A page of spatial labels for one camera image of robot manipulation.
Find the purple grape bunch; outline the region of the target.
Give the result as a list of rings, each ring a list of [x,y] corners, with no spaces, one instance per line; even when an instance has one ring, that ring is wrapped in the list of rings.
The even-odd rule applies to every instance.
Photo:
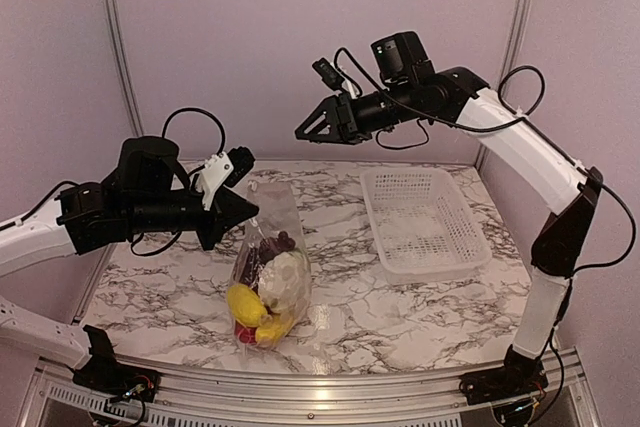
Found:
[[[295,247],[295,240],[286,231],[280,231],[276,237],[258,236],[255,241],[244,243],[238,257],[235,279],[257,291],[260,273],[266,264]]]

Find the white plastic basket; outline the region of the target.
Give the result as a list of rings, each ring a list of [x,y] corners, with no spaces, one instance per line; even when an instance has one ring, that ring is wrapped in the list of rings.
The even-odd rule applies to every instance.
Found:
[[[480,224],[445,170],[376,167],[360,182],[388,283],[463,280],[492,260]]]

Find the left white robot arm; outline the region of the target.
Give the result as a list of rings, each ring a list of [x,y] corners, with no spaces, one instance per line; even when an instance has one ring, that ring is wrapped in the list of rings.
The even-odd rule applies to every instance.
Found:
[[[147,233],[193,232],[205,251],[259,209],[225,186],[215,194],[110,190],[99,183],[65,189],[1,229],[1,273],[52,259],[81,256]],[[103,392],[124,389],[155,372],[120,363],[108,334],[93,326],[63,325],[1,302],[2,342],[69,367],[74,381]]]

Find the yellow lemon toy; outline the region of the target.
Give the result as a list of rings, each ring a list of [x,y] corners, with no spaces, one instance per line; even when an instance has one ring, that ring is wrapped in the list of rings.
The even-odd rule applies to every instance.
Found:
[[[257,328],[268,316],[268,310],[260,297],[242,283],[229,287],[227,303],[234,319],[245,327]]]

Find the clear zip top bag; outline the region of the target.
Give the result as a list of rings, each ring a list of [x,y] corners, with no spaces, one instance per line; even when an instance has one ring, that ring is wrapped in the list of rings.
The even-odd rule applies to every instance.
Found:
[[[289,183],[252,182],[248,200],[259,212],[245,226],[227,305],[239,343],[273,349],[307,314],[311,262]]]

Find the red bell pepper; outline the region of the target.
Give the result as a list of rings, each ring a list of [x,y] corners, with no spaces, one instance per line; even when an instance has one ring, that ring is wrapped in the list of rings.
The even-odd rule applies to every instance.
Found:
[[[256,344],[256,329],[252,327],[244,326],[240,323],[235,323],[234,334],[236,338],[243,344],[255,345]]]

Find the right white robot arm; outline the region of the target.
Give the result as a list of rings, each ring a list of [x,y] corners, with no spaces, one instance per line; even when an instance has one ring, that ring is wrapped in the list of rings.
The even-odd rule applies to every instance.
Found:
[[[312,65],[333,96],[296,128],[299,140],[355,145],[414,119],[457,127],[506,162],[544,200],[550,215],[531,247],[531,288],[521,324],[501,366],[469,372],[459,389],[468,404],[494,402],[546,386],[541,357],[569,304],[572,277],[598,203],[601,175],[584,170],[505,107],[464,67],[439,73],[421,63],[396,72],[375,92],[352,98],[345,75],[326,59]]]

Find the white cauliflower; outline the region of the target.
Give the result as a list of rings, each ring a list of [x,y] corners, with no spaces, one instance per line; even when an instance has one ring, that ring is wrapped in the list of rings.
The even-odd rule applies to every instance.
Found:
[[[268,262],[260,273],[258,295],[276,314],[300,317],[311,297],[311,272],[305,252],[294,249]]]

